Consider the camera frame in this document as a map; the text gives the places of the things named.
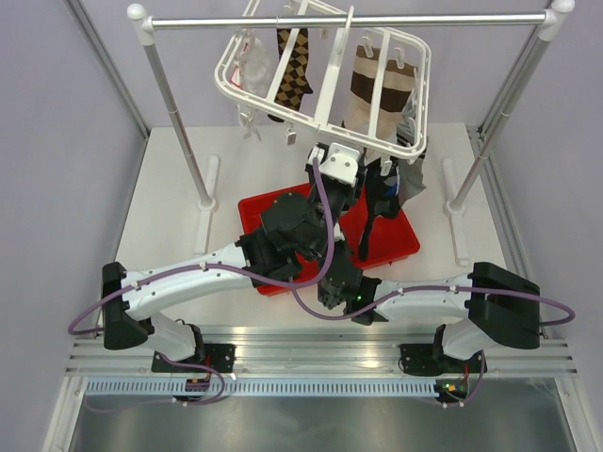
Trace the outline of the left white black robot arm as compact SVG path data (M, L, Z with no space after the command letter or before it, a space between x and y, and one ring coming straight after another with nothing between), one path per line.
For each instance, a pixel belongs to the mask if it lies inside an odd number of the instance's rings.
M214 293L260 287L302 287L303 265L315 262L318 283L335 257L336 227L359 200L367 169L359 166L349 181L306 167L307 194L287 191L261 215L261 224L236 242L181 265L128 271L120 263L103 268L103 345L107 350L147 347L186 372L203 367L206 351L198 327L161 312Z

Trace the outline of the black blue sock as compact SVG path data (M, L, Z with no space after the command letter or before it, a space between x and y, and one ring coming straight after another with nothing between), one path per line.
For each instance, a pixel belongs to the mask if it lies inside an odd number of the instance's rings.
M386 175L381 175L381 161L376 159L367 166L365 181L367 222L359 243L358 257L364 262L369 255L369 239L377 217L395 219L399 204L399 165L393 163Z

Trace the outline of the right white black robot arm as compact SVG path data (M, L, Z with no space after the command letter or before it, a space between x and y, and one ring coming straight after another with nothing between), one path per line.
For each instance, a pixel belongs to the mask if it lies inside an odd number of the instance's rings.
M399 282L371 278L351 260L343 238L318 283L318 301L343 308L351 321L371 326L409 318L442 319L428 344L403 344L402 369L413 376L439 376L477 368L480 352L502 346L540 346L539 287L489 262L467 274L438 282Z

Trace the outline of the white clip sock hanger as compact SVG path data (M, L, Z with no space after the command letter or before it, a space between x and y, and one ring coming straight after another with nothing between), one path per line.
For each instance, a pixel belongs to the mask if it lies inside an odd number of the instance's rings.
M242 126L252 130L265 113L387 158L414 161L425 151L432 51L424 40L369 25L356 40L352 8L292 1L272 26L273 56L256 36L258 7L249 2L214 71Z

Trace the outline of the grey striped sock front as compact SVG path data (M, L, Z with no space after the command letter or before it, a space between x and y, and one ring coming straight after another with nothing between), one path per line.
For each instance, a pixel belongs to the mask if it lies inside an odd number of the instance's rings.
M414 161L400 159L398 162L399 174L399 205L403 206L407 201L422 193L426 186L424 184L423 164L427 150Z

